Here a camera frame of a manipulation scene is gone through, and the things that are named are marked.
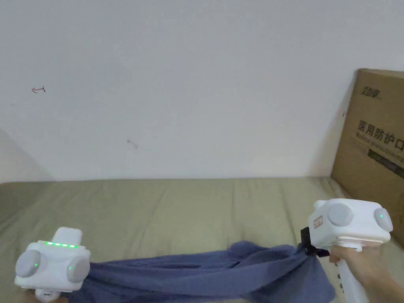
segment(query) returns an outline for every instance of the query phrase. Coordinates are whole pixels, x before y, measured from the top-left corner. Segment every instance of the gripper handle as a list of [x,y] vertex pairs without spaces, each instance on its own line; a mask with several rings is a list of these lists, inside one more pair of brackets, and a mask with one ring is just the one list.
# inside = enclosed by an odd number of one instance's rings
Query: gripper handle
[[340,260],[337,265],[344,288],[346,303],[369,303],[365,290],[351,273],[347,263],[344,260]]

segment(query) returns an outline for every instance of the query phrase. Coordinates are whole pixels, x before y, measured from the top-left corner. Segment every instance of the white wall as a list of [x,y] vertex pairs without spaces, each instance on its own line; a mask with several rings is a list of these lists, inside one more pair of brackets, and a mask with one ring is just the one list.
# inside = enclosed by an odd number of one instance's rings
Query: white wall
[[404,69],[403,15],[402,0],[7,1],[0,128],[57,180],[329,175],[354,70]]

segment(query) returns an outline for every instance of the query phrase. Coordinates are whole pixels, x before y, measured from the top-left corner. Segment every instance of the gray circular button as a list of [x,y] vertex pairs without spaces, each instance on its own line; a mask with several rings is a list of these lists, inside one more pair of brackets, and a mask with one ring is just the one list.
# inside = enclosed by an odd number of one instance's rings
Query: gray circular button
[[393,223],[391,222],[391,218],[386,209],[384,208],[376,209],[375,217],[377,224],[379,224],[381,228],[383,228],[387,232],[393,231]]
[[67,267],[67,279],[71,283],[82,282],[90,271],[90,260],[84,257],[76,257],[70,261]]
[[37,250],[26,250],[15,264],[15,273],[21,278],[31,277],[41,264],[41,253]]
[[348,226],[354,218],[350,207],[343,203],[336,203],[328,209],[328,219],[336,226]]

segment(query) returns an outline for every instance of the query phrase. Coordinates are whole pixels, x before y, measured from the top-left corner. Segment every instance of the green led light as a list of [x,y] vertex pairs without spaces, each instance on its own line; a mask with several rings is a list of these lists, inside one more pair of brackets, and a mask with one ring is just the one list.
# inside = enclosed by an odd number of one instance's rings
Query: green led light
[[46,242],[46,244],[52,245],[52,246],[63,246],[63,247],[78,248],[78,246],[76,246],[76,245],[71,245],[71,244],[53,243],[53,242]]

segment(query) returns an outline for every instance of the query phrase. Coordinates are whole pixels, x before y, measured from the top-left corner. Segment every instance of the red label sticker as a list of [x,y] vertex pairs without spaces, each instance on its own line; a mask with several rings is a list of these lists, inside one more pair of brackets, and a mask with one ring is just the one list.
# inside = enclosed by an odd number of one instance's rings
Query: red label sticker
[[316,220],[314,220],[314,229],[323,224],[323,216],[319,216]]

